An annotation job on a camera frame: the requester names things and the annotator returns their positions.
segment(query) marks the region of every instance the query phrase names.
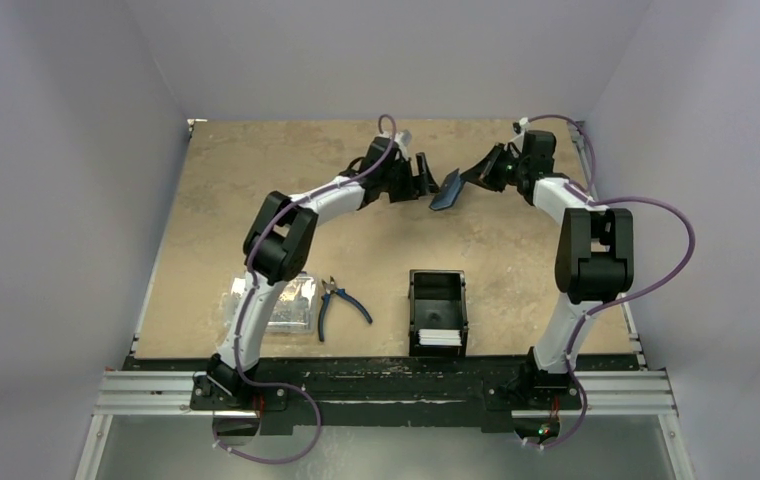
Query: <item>wall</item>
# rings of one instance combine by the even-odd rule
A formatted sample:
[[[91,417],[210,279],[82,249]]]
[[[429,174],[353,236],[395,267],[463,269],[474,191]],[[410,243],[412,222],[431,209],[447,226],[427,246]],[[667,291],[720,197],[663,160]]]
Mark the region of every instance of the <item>wall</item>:
[[[650,0],[129,0],[190,118],[585,116]]]
[[[73,476],[186,128],[123,0],[0,0],[0,478]]]
[[[760,2],[655,1],[589,128],[602,196],[668,199],[695,224],[692,264],[633,307],[699,478],[760,478]],[[636,212],[641,286],[685,234]]]

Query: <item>tabletop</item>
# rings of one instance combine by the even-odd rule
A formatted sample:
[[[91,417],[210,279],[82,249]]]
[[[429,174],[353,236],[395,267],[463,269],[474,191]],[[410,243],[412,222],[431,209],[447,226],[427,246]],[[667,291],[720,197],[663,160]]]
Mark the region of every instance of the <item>tabletop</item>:
[[[398,120],[425,152],[437,182],[481,160],[513,136],[511,120]],[[582,182],[566,125],[533,128],[557,137],[554,170]],[[224,339],[225,298],[244,272],[242,242],[265,196],[301,193],[331,180],[365,154],[376,121],[199,122],[143,310],[137,358],[208,357]],[[266,334],[263,356],[403,356],[408,353],[410,269],[463,270],[468,354],[524,354],[544,331],[557,300],[559,227],[514,189],[467,186],[442,212],[429,198],[389,204],[384,196],[319,228],[306,270],[334,276],[374,318],[345,302],[315,335]],[[584,353],[630,352],[622,311],[603,312]]]

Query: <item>wooden table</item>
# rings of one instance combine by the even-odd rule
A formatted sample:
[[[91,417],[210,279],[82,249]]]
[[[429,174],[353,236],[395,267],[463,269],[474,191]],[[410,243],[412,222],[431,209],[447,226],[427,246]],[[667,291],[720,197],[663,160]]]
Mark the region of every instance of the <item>wooden table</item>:
[[[509,120],[399,120],[424,151],[438,182],[466,169],[512,137]],[[565,124],[535,128],[557,136],[555,171],[582,179]],[[376,121],[206,122],[195,126],[152,289],[136,357],[208,357],[226,334],[223,303],[244,272],[242,242],[272,190],[321,185],[365,154]],[[472,185],[450,210],[430,199],[366,209],[320,228],[306,270],[332,275],[374,317],[369,326],[341,300],[315,335],[268,334],[264,356],[407,355],[409,270],[464,270],[470,324],[468,354],[523,354],[544,331],[557,298],[554,256],[559,228],[514,189]],[[604,312],[581,350],[630,352],[620,309]]]

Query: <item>purple cable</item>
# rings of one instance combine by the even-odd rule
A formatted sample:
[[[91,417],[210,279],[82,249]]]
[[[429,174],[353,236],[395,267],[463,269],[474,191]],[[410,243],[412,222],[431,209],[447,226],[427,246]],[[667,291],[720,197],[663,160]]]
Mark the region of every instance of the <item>purple cable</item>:
[[[380,131],[380,133],[383,133],[383,119],[388,118],[389,122],[392,124],[392,134],[391,134],[391,141],[386,145],[386,149],[383,151],[383,154],[380,156],[380,159],[377,160],[374,165],[369,167],[364,172],[360,173],[359,175],[356,175],[353,178],[348,179],[347,181],[342,182],[341,184],[330,184],[326,187],[320,188],[317,191],[313,192],[313,196],[318,196],[330,191],[333,191],[337,188],[340,188],[341,186],[347,185],[349,183],[358,182],[359,180],[362,180],[367,175],[370,175],[371,172],[376,170],[381,163],[383,163],[386,160],[386,157],[389,156],[389,152],[392,151],[392,146],[395,144],[395,134],[397,133],[398,127],[395,123],[395,119],[392,118],[391,115],[383,114],[380,115],[380,118],[377,119],[377,129]],[[271,219],[271,222],[266,225],[266,227],[262,230],[262,234],[259,236],[259,239],[254,243],[253,248],[251,248],[250,253],[247,256],[247,270],[248,273],[250,273],[251,277],[253,277],[253,285],[252,288],[248,290],[247,298],[244,302],[242,302],[242,308],[239,310],[239,317],[238,321],[236,322],[236,338],[233,343],[233,352],[235,356],[236,361],[236,372],[238,372],[239,377],[242,379],[243,382],[246,384],[257,387],[257,388],[285,388],[288,390],[292,390],[294,392],[297,392],[298,394],[302,395],[312,406],[313,411],[315,412],[315,434],[312,437],[312,440],[310,440],[309,444],[304,447],[303,450],[300,452],[284,457],[284,458],[262,458],[257,457],[255,455],[250,455],[248,453],[240,452],[233,447],[227,445],[224,443],[219,437],[218,432],[215,430],[215,427],[213,425],[212,428],[212,436],[215,438],[215,444],[219,446],[224,451],[231,453],[233,455],[237,455],[239,457],[242,457],[244,459],[250,460],[252,462],[262,463],[266,465],[283,465],[285,463],[291,463],[295,460],[298,460],[300,458],[303,458],[307,453],[312,450],[313,447],[315,447],[315,444],[318,443],[318,439],[321,437],[321,410],[318,409],[318,403],[315,402],[315,400],[309,395],[309,393],[301,390],[295,385],[289,384],[289,383],[283,383],[283,382],[257,382],[254,380],[251,380],[250,378],[245,375],[244,369],[242,368],[241,361],[239,359],[239,336],[241,335],[242,330],[242,322],[245,318],[245,313],[247,312],[247,306],[250,305],[251,300],[253,299],[253,294],[256,291],[256,289],[259,287],[259,278],[256,275],[256,271],[253,269],[253,260],[256,258],[257,252],[259,252],[259,247],[262,245],[262,240],[268,237],[268,235],[271,233],[271,231],[274,229],[274,227],[277,225],[277,222],[280,221],[281,218],[283,218],[290,210],[297,207],[298,205],[302,203],[306,203],[309,201],[310,196],[306,195],[303,196],[297,200],[292,201],[288,205],[286,205],[285,208],[280,210],[280,212],[277,213],[277,215],[274,216],[274,218]]]
[[[584,202],[589,200],[589,197],[574,190],[571,184],[566,185],[566,190],[568,190],[575,197],[579,198],[580,200],[583,200]],[[616,305],[621,305],[622,303],[626,303],[631,300],[636,300],[637,298],[647,295],[653,292],[654,290],[662,287],[663,285],[669,283],[671,279],[677,276],[677,274],[680,273],[681,270],[683,270],[686,264],[689,263],[689,260],[692,258],[692,254],[695,252],[695,230],[692,228],[692,223],[689,221],[688,218],[686,218],[686,215],[684,215],[683,212],[678,210],[673,205],[670,205],[660,200],[655,200],[653,198],[635,197],[635,196],[616,197],[616,198],[610,198],[608,200],[601,200],[601,201],[593,200],[588,203],[590,206],[595,207],[599,205],[611,205],[611,204],[616,204],[616,203],[628,203],[628,202],[653,205],[655,207],[660,207],[664,210],[668,210],[669,212],[673,213],[681,222],[683,222],[683,225],[686,227],[686,234],[688,236],[688,245],[686,247],[686,253],[683,255],[683,258],[680,260],[680,262],[672,269],[672,271],[669,272],[668,275],[666,275],[665,277],[661,278],[659,281],[654,282],[653,284],[643,288],[642,290],[631,293],[629,295],[625,295],[624,297],[621,297],[621,298],[617,298],[613,300],[612,302],[604,303],[604,304],[598,305],[597,307],[592,307],[589,309],[588,312],[584,313],[583,316],[580,317],[580,320],[577,322],[577,326],[575,326],[574,330],[571,332],[571,337],[569,337],[568,348],[566,349],[566,370],[568,371],[568,374],[571,377],[571,380],[574,382],[575,385],[577,385],[577,390],[580,392],[580,398],[583,402],[583,406],[580,410],[580,416],[577,417],[577,421],[574,422],[574,425],[571,426],[568,432],[566,432],[564,435],[560,435],[552,443],[548,445],[543,445],[543,448],[556,447],[557,445],[560,445],[561,443],[564,443],[565,441],[567,441],[569,438],[571,438],[572,435],[575,434],[575,432],[577,432],[577,430],[580,428],[580,425],[583,423],[583,420],[586,418],[586,411],[589,408],[589,402],[588,402],[588,397],[586,395],[586,390],[583,388],[583,385],[581,385],[580,381],[578,380],[577,375],[575,374],[574,369],[571,366],[571,360],[569,360],[571,358],[572,351],[574,350],[574,342],[577,340],[577,336],[580,335],[580,330],[583,328],[583,325],[586,323],[586,319],[589,316],[595,315],[607,308],[614,307]]]
[[[586,132],[583,130],[583,128],[580,126],[579,123],[577,123],[575,120],[573,120],[570,117],[566,117],[565,115],[559,115],[556,113],[549,113],[547,115],[539,115],[536,117],[528,118],[528,122],[535,122],[536,120],[542,120],[544,118],[558,118],[560,120],[565,121],[566,123],[571,124],[574,128],[577,129],[577,132],[580,134],[581,137],[583,137],[583,146],[589,149],[589,186],[587,187],[587,190],[592,190],[592,185],[595,184],[595,170],[597,162],[595,160],[595,149],[592,148],[592,142],[589,141],[589,136],[586,135]],[[580,189],[583,189],[579,184],[577,184],[574,180],[570,180],[570,182]]]

